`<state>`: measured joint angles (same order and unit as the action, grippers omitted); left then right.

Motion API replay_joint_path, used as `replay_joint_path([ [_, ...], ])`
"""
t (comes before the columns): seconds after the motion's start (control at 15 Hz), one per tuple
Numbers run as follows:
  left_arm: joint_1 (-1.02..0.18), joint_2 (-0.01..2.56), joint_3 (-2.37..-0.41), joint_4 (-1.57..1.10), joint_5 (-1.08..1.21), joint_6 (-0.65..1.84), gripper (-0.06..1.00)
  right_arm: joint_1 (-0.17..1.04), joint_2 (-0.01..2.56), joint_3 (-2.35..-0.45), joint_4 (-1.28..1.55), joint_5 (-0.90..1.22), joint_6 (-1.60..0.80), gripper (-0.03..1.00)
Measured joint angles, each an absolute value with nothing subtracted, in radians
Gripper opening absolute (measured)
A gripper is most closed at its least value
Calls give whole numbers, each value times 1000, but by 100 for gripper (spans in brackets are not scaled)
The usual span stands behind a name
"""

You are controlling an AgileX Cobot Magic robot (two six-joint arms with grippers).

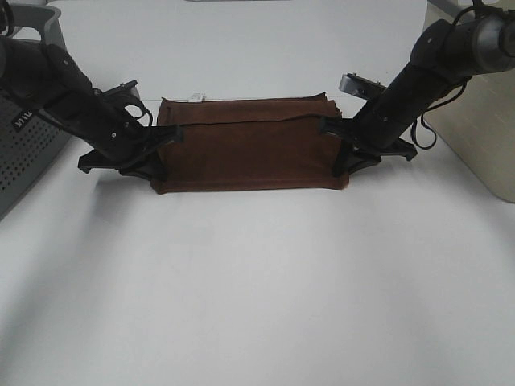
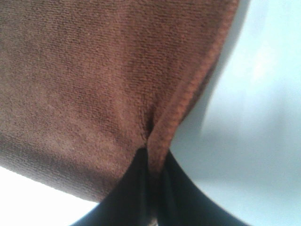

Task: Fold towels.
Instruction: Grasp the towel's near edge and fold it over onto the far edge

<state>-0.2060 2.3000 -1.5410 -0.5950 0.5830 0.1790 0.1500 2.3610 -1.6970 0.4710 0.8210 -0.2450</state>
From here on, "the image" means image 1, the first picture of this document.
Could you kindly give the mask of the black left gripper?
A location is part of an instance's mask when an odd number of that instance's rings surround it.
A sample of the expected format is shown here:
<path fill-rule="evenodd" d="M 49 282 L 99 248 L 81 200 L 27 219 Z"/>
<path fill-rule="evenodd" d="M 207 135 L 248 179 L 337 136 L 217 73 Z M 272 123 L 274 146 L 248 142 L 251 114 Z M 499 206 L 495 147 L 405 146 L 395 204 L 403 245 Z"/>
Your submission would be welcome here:
<path fill-rule="evenodd" d="M 167 169 L 157 148 L 183 140 L 181 125 L 122 125 L 118 131 L 108 131 L 99 141 L 89 141 L 93 149 L 79 158 L 78 167 L 84 173 L 92 169 L 110 169 L 117 170 L 121 175 L 143 177 L 148 181 L 165 181 Z"/>

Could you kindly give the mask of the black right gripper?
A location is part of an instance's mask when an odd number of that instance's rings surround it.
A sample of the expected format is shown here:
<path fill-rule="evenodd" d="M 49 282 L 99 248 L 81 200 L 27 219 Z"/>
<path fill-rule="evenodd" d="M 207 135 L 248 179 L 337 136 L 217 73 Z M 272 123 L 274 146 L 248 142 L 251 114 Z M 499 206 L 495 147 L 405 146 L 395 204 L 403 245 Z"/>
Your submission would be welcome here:
<path fill-rule="evenodd" d="M 353 118 L 321 117 L 319 120 L 319 133 L 332 135 L 342 141 L 336 159 L 332 166 L 332 176 L 340 177 L 348 169 L 364 169 L 378 165 L 383 156 L 399 156 L 406 161 L 415 157 L 414 144 L 400 137 L 380 144 L 379 134 L 385 125 L 382 122 L 373 123 L 372 136 L 365 136 L 367 126 Z"/>

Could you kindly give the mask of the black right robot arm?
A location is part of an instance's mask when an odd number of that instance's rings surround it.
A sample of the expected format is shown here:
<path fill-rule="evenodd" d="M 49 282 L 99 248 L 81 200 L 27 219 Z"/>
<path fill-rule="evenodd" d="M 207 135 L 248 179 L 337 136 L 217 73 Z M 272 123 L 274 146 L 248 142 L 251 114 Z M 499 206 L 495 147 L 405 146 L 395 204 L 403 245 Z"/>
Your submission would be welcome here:
<path fill-rule="evenodd" d="M 452 22 L 432 23 L 389 86 L 343 75 L 340 90 L 365 105 L 352 118 L 324 118 L 320 124 L 322 133 L 340 139 L 332 174 L 353 174 L 385 156 L 413 159 L 420 148 L 416 127 L 425 113 L 450 103 L 451 91 L 463 93 L 473 76 L 513 68 L 513 10 L 474 1 Z"/>

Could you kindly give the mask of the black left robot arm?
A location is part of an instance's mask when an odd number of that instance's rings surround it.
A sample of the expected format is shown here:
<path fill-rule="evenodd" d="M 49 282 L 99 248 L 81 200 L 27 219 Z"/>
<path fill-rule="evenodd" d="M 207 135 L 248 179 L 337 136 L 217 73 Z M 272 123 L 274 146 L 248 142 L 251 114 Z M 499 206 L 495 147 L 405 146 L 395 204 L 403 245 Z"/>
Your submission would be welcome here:
<path fill-rule="evenodd" d="M 93 149 L 80 157 L 84 173 L 117 170 L 121 175 L 164 181 L 167 168 L 158 150 L 183 140 L 178 125 L 143 125 L 150 110 L 138 95 L 137 81 L 108 91 L 92 86 L 73 58 L 55 44 L 1 39 L 1 90 L 17 105 L 87 142 Z"/>

